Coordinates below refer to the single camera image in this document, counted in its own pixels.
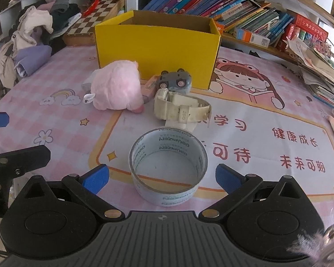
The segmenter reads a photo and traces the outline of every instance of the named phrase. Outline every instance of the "chinese character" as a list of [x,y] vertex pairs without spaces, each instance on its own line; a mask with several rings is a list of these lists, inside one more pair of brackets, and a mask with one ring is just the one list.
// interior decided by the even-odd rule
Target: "chinese character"
[[248,164],[248,160],[250,159],[249,150],[246,150],[245,148],[242,148],[241,150],[240,148],[235,148],[234,150],[235,150],[234,154],[236,154],[236,161],[239,162],[240,158],[242,158],[244,163]]
[[304,134],[299,136],[299,140],[300,140],[301,143],[308,144],[307,139],[305,138]]
[[214,147],[213,154],[216,157],[220,157],[223,160],[227,159],[228,158],[228,149],[227,149],[228,146],[221,144],[221,143],[216,143],[216,142],[213,142],[213,144],[224,148],[222,149],[221,147]]
[[287,131],[288,139],[292,142],[297,142],[297,137],[295,136],[294,132]]
[[295,160],[296,160],[296,165],[297,165],[296,169],[300,169],[300,170],[304,169],[304,164],[302,162],[302,159],[299,157],[296,157]]
[[227,125],[228,118],[225,115],[216,115],[214,116],[214,122],[217,125]]
[[236,119],[235,122],[238,124],[235,127],[239,128],[241,131],[246,131],[246,123],[240,119]]
[[275,135],[275,137],[281,138],[283,140],[285,139],[284,131],[282,129],[280,129],[280,128],[277,128],[277,129],[273,128],[272,130],[273,130],[273,134]]
[[315,141],[314,138],[311,138],[311,143],[312,143],[312,146],[314,146],[314,147],[317,147],[317,146],[318,146],[318,145],[317,145],[317,142]]
[[286,169],[288,169],[288,167],[292,167],[291,164],[289,164],[291,162],[291,160],[289,160],[289,157],[287,157],[286,155],[281,156],[280,161],[282,162],[281,167],[285,166]]
[[325,173],[325,166],[322,162],[320,162],[319,160],[316,161],[317,164],[317,168],[319,169],[320,172]]
[[313,160],[312,159],[306,159],[306,161],[307,161],[308,168],[310,170],[312,170],[313,172],[315,172],[316,166],[314,165]]

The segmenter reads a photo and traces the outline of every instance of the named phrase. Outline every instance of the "pink plush toy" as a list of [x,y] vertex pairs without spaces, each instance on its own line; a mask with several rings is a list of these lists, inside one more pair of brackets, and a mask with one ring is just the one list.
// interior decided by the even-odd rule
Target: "pink plush toy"
[[137,62],[118,60],[97,70],[91,87],[95,108],[142,112],[143,95],[137,68]]

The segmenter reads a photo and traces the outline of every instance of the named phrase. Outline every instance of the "cartoon hand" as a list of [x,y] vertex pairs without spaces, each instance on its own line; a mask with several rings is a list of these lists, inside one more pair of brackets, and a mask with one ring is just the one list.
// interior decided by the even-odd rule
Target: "cartoon hand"
[[273,105],[274,105],[276,108],[278,108],[278,109],[282,109],[282,108],[283,108],[282,103],[281,103],[277,98],[272,97],[272,98],[271,98],[271,101],[272,101]]
[[217,82],[217,81],[212,81],[210,82],[210,87],[209,89],[213,92],[216,92],[216,93],[222,93],[223,92],[223,87],[222,85]]

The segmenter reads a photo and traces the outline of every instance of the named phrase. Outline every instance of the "stack of papers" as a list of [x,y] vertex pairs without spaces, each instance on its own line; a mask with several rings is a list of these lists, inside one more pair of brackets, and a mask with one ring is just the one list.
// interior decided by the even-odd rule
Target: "stack of papers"
[[301,73],[311,94],[334,108],[334,68],[298,37],[288,41],[289,49],[303,61]]

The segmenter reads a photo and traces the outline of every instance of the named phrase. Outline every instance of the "table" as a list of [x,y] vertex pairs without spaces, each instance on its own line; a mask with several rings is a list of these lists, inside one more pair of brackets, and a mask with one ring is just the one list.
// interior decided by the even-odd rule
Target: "table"
[[[17,179],[14,188],[20,190],[34,174],[61,180],[106,163],[110,180],[99,192],[101,198],[126,214],[130,210],[166,210],[138,195],[127,166],[132,143],[164,122],[152,115],[152,102],[143,114],[99,111],[92,104],[83,104],[81,83],[97,68],[95,47],[66,47],[0,101],[0,111],[10,116],[9,125],[0,129],[0,153],[38,144],[51,151],[48,165]],[[192,89],[191,93],[213,107],[209,128],[204,121],[193,132],[206,147],[209,169],[195,196],[168,210],[198,214],[224,197],[213,170],[218,163],[225,163],[242,174],[260,174],[265,180],[292,174],[327,225],[334,209],[330,108],[313,98],[300,79],[282,65],[231,49],[220,49],[212,80],[214,92]],[[216,93],[221,87],[223,93]]]

